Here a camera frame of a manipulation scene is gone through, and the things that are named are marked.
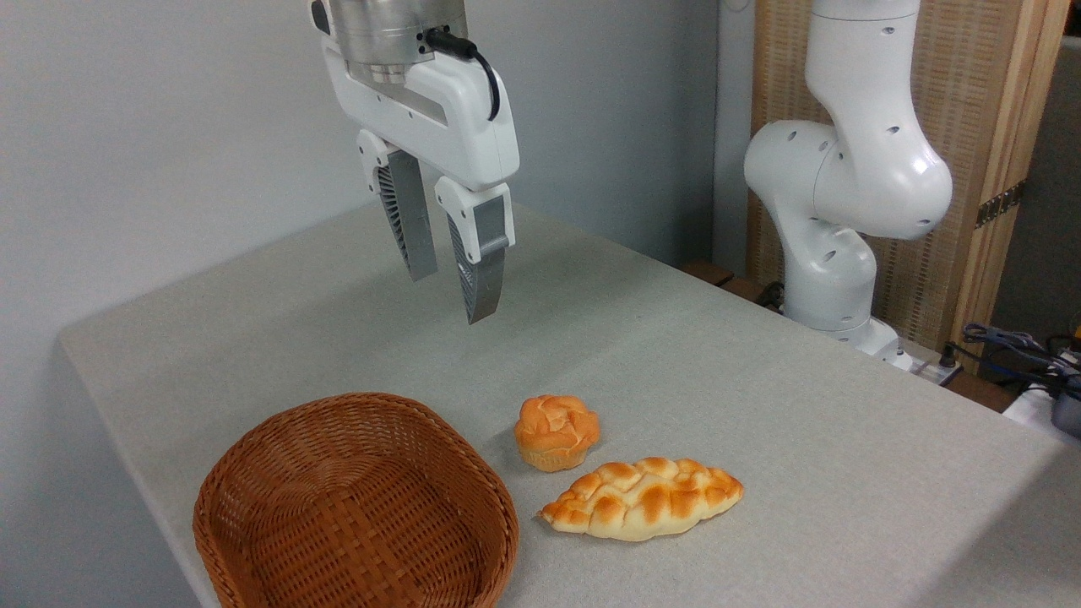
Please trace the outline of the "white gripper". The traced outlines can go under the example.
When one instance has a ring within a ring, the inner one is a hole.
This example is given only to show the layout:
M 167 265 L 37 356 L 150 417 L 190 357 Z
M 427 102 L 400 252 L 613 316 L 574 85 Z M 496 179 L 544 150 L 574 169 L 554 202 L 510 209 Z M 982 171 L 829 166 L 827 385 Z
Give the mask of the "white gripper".
M 467 322 L 491 316 L 501 300 L 506 251 L 516 243 L 511 196 L 503 183 L 520 166 L 508 100 L 489 121 L 489 81 L 475 62 L 436 54 L 410 65 L 402 84 L 386 84 L 374 82 L 362 65 L 349 72 L 331 39 L 322 39 L 322 49 L 341 108 L 362 127 L 356 146 L 368 189 L 378 195 L 410 279 L 437 272 L 421 160 L 444 174 L 435 194 L 448 215 Z

